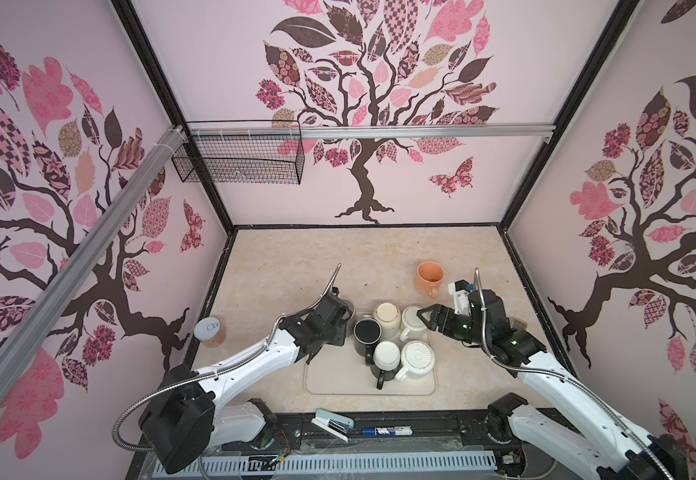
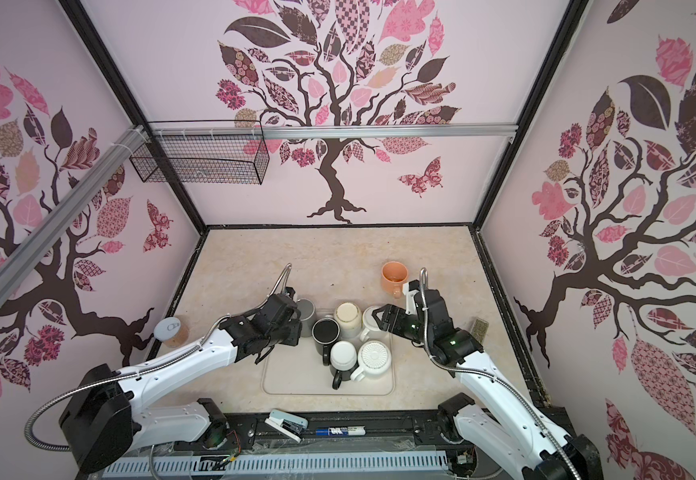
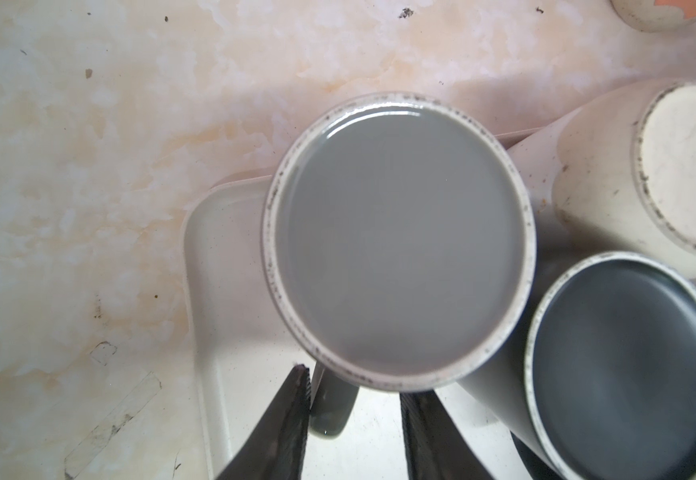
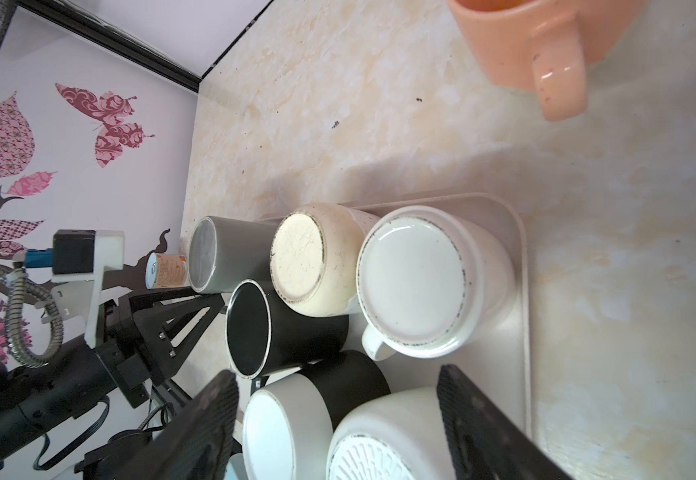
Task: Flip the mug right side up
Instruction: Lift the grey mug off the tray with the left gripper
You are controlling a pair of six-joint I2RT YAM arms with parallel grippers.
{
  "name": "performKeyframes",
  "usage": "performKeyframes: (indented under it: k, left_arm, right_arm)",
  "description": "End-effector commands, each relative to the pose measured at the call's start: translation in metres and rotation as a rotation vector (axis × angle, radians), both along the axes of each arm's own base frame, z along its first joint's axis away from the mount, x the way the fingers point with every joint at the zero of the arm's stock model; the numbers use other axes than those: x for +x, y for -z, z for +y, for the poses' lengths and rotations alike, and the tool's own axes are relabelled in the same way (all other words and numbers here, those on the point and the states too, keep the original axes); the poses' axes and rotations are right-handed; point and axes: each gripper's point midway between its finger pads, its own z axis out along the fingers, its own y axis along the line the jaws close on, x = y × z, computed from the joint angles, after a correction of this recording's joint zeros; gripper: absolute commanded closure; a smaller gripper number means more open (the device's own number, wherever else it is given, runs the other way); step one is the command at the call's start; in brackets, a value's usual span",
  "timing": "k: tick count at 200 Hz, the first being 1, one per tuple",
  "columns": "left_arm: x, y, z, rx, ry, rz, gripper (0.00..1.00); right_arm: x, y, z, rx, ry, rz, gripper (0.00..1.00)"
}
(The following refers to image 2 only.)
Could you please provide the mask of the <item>grey mug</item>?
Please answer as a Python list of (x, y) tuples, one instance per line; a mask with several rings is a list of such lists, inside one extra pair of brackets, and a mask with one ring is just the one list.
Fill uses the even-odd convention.
[(301, 298), (297, 301), (297, 307), (300, 312), (300, 336), (302, 338), (311, 337), (313, 324), (316, 321), (315, 306), (311, 300)]

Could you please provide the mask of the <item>peach orange mug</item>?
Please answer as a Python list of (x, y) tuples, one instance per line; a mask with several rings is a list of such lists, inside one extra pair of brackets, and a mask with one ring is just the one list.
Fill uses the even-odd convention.
[(398, 261), (388, 261), (381, 268), (381, 288), (398, 299), (403, 295), (403, 286), (408, 280), (407, 267)]

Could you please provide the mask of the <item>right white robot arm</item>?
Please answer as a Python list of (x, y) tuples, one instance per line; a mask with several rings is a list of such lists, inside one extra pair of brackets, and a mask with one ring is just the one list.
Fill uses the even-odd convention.
[(486, 453), (513, 479), (601, 479), (598, 449), (574, 436), (522, 395), (481, 342), (454, 325), (437, 290), (412, 283), (407, 306), (371, 310), (380, 330), (421, 346), (435, 367), (458, 380), (482, 403), (465, 395), (439, 405), (442, 434)]

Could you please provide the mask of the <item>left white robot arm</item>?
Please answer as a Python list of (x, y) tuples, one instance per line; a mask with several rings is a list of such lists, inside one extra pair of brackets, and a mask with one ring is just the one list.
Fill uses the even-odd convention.
[(59, 418), (79, 471), (100, 471), (143, 444), (153, 424), (142, 415), (172, 391), (248, 357), (260, 363), (278, 344), (297, 345), (301, 320), (296, 298), (287, 287), (261, 306), (222, 320), (205, 341), (118, 371), (106, 364), (90, 369)]

